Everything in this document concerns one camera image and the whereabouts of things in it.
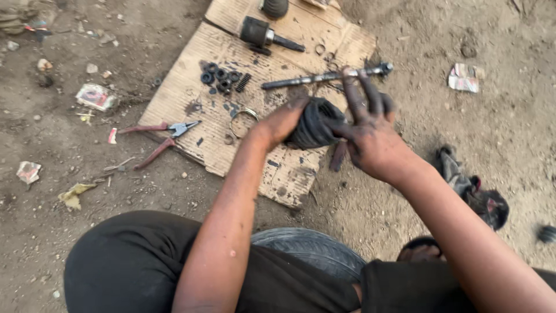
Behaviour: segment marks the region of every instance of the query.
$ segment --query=dirty hand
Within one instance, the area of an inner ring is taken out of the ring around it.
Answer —
[[[294,131],[309,100],[310,98],[307,95],[290,99],[286,104],[260,121],[251,129],[251,133],[263,136],[267,140],[269,144],[268,151],[274,149]]]
[[[395,185],[402,179],[402,169],[418,158],[394,131],[394,105],[392,99],[379,93],[365,72],[359,72],[359,81],[368,99],[368,107],[359,95],[355,78],[342,70],[342,80],[354,125],[329,124],[333,132],[348,140],[347,147],[353,164],[368,175]]]

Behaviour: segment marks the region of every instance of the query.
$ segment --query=soil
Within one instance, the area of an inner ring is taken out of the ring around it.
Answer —
[[[9,9],[27,0],[9,0]],[[507,199],[510,215],[498,232],[528,264],[556,270],[556,246],[535,239],[540,225],[556,223],[556,2],[461,0],[344,0],[345,14],[378,36],[375,60],[395,70],[378,81],[398,105],[404,140],[423,158],[444,143],[458,148],[469,174]],[[201,0],[42,0],[41,16],[56,35],[42,43],[25,32],[0,32],[0,306],[4,312],[62,312],[64,260],[75,240],[100,221],[132,210],[169,211],[198,221],[222,179],[174,151],[146,169],[131,167],[158,144],[140,134],[107,142],[113,127],[133,125],[156,92],[210,2]],[[79,32],[79,24],[85,32]],[[100,44],[95,34],[116,36]],[[53,65],[53,85],[37,71]],[[485,69],[478,94],[449,89],[456,62]],[[87,64],[98,66],[88,74]],[[112,75],[104,79],[105,71]],[[110,86],[122,105],[94,111],[88,125],[76,113],[82,84]],[[123,172],[80,196],[81,210],[57,199],[107,166],[136,157]],[[42,165],[28,187],[15,175],[19,162]],[[297,214],[261,197],[254,231],[307,227],[330,234],[365,259],[394,260],[408,240],[428,234],[397,192],[345,162],[323,168],[312,201]],[[58,291],[60,297],[54,297]]]

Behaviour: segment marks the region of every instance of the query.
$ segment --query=pliers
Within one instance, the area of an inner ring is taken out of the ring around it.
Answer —
[[[202,121],[193,121],[190,123],[175,123],[173,125],[168,126],[168,123],[162,122],[162,124],[158,126],[134,126],[128,127],[125,129],[120,130],[119,134],[130,133],[132,131],[142,131],[142,130],[174,130],[174,133],[170,135],[170,137],[166,138],[164,142],[156,148],[155,151],[141,164],[137,164],[133,167],[134,170],[142,169],[145,166],[149,165],[156,157],[161,154],[166,148],[169,146],[175,146],[176,142],[174,138],[178,138],[179,136],[183,135],[186,131],[188,131],[193,126],[200,124]]]

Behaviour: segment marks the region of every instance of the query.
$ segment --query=flattened cardboard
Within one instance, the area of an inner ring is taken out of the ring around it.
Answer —
[[[257,9],[259,1],[213,0],[206,17],[225,31],[201,23],[139,124],[202,120],[203,123],[176,140],[176,148],[204,164],[209,172],[223,177],[241,141],[225,143],[226,135],[232,135],[229,124],[234,113],[249,107],[264,118],[287,100],[287,89],[265,92],[260,88],[263,82],[326,71],[326,62],[314,52],[318,43],[324,43],[327,51],[335,52],[339,66],[361,67],[363,60],[373,54],[375,37],[347,22],[338,9],[321,10],[302,0],[292,0],[290,4],[283,19],[271,22],[272,28],[282,37],[305,44],[307,51],[295,52],[272,45],[272,56],[267,57],[250,51],[233,36],[239,34],[246,15],[267,20]],[[226,97],[211,95],[210,87],[200,81],[205,62],[215,62],[229,71],[250,73],[252,79],[242,93],[232,92]],[[307,85],[307,88],[310,94],[325,97],[345,111],[345,98],[332,85]],[[168,136],[160,131],[152,135]],[[267,155],[259,193],[290,208],[301,206],[323,166],[326,150],[326,147],[302,151],[278,146]]]

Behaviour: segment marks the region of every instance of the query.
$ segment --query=forearm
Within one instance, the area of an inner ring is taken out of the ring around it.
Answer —
[[[233,312],[245,277],[257,189],[268,142],[250,132],[183,268],[173,312]]]
[[[396,187],[411,203],[478,309],[553,312],[552,289],[517,256],[438,172],[420,158]]]

